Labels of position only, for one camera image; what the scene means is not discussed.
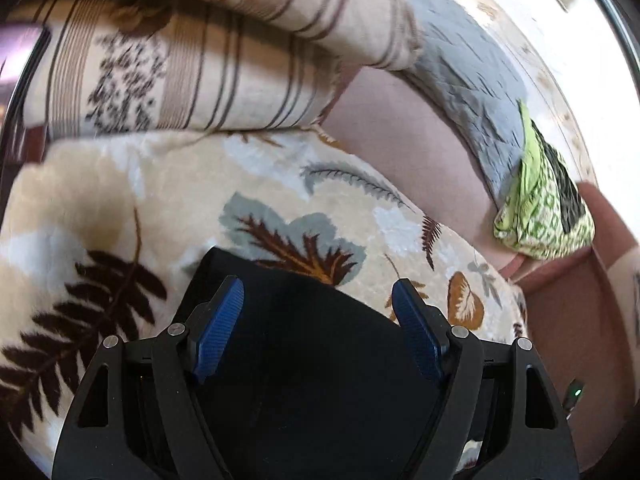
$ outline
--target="gray quilted cushion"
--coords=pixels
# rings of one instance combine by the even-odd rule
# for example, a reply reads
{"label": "gray quilted cushion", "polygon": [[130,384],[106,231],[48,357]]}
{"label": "gray quilted cushion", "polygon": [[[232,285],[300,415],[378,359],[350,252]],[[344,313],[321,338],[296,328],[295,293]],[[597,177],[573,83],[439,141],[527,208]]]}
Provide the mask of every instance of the gray quilted cushion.
{"label": "gray quilted cushion", "polygon": [[404,76],[443,108],[465,138],[498,208],[524,152],[520,76],[504,52],[453,0],[409,0],[423,30],[422,55]]}

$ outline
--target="brown fern leaf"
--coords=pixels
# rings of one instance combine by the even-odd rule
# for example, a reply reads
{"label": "brown fern leaf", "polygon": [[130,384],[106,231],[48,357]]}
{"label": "brown fern leaf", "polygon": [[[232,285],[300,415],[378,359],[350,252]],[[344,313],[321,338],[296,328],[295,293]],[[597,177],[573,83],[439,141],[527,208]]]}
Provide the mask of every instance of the brown fern leaf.
{"label": "brown fern leaf", "polygon": [[54,305],[53,312],[35,314],[36,330],[20,334],[21,346],[2,348],[10,365],[0,366],[0,410],[18,437],[23,427],[33,430],[31,407],[42,420],[40,387],[56,414],[62,395],[60,378],[76,392],[81,379],[78,354],[86,368],[100,339],[118,329],[128,340],[138,339],[134,312],[155,323],[142,289],[160,300],[166,300],[167,293],[160,279],[139,262],[142,238],[135,210],[134,218],[137,243],[131,262],[103,251],[89,251],[92,264],[76,264],[80,281],[65,284],[68,300]]}
{"label": "brown fern leaf", "polygon": [[387,310],[388,308],[391,309],[391,314],[389,314],[388,317],[389,317],[389,319],[391,321],[396,322],[396,319],[398,319],[398,318],[396,317],[396,313],[393,310],[393,306],[394,306],[394,304],[393,304],[393,301],[391,299],[391,294],[390,294],[389,297],[386,299],[385,310]]}
{"label": "brown fern leaf", "polygon": [[342,152],[349,153],[349,152],[347,152],[347,150],[344,148],[344,146],[342,145],[342,143],[339,140],[336,140],[333,137],[328,136],[324,131],[317,129],[316,130],[316,136],[318,136],[318,139],[323,144],[326,144],[327,146],[331,146],[332,148],[335,148],[336,150],[340,150]]}
{"label": "brown fern leaf", "polygon": [[256,263],[271,269],[283,269],[311,276],[327,285],[340,285],[356,262],[349,260],[352,253],[343,252],[340,247],[331,248],[322,256],[318,251],[318,235],[302,235],[305,254],[302,254],[290,239],[284,240],[279,232],[271,233],[263,221],[256,222],[253,216],[238,218],[245,225],[240,229],[250,234],[253,244],[273,254],[277,260],[256,260]]}
{"label": "brown fern leaf", "polygon": [[516,339],[524,335],[524,327],[522,326],[521,323],[513,324],[513,335],[515,336]]}
{"label": "brown fern leaf", "polygon": [[282,148],[283,145],[280,144],[279,142],[277,142],[276,140],[271,139],[270,136],[268,136],[267,134],[254,134],[254,136],[260,140],[261,142],[264,142],[265,144],[268,144],[270,146],[273,146],[274,148]]}
{"label": "brown fern leaf", "polygon": [[431,267],[431,270],[435,270],[433,267],[433,245],[440,238],[442,234],[442,227],[433,218],[424,216],[422,222],[422,250],[427,256],[427,262]]}

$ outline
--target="sofa armrest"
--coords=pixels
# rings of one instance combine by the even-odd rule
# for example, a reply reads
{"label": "sofa armrest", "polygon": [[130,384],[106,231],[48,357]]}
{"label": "sofa armrest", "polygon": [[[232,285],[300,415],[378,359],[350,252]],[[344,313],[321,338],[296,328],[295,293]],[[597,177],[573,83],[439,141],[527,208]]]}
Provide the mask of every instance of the sofa armrest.
{"label": "sofa armrest", "polygon": [[604,268],[609,269],[625,253],[638,245],[638,242],[597,187],[590,182],[580,182],[578,191],[589,207],[596,226],[593,249]]}
{"label": "sofa armrest", "polygon": [[619,300],[593,251],[525,297],[530,337],[559,397],[574,379],[585,383],[569,421],[585,470],[609,448],[636,401]]}
{"label": "sofa armrest", "polygon": [[555,260],[541,261],[528,258],[520,270],[511,277],[511,281],[517,283],[525,294],[530,294],[578,266],[592,252],[591,247],[583,247],[573,254]]}

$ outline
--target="sofa cushion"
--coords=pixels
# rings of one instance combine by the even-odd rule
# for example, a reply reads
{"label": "sofa cushion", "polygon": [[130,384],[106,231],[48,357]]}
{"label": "sofa cushion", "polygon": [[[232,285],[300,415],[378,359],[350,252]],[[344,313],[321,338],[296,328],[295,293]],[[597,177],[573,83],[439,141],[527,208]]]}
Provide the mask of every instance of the sofa cushion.
{"label": "sofa cushion", "polygon": [[476,158],[455,125],[409,83],[363,68],[323,127],[427,215],[460,234],[496,269],[514,259],[516,253],[494,238],[497,208]]}

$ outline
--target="green patterned cloth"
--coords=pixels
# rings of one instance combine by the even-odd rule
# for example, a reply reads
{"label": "green patterned cloth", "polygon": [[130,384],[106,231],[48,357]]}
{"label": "green patterned cloth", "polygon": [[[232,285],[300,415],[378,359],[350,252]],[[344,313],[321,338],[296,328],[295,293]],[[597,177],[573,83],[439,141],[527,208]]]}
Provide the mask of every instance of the green patterned cloth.
{"label": "green patterned cloth", "polygon": [[[562,156],[536,132],[523,102],[520,102],[520,113],[525,129],[520,177],[514,181],[495,218],[494,235],[507,247],[536,259],[567,256],[591,244],[595,234],[593,218],[577,194],[575,184],[568,180]],[[556,171],[550,158],[555,159]],[[574,197],[579,209],[577,218],[569,226],[566,222],[567,197]]]}

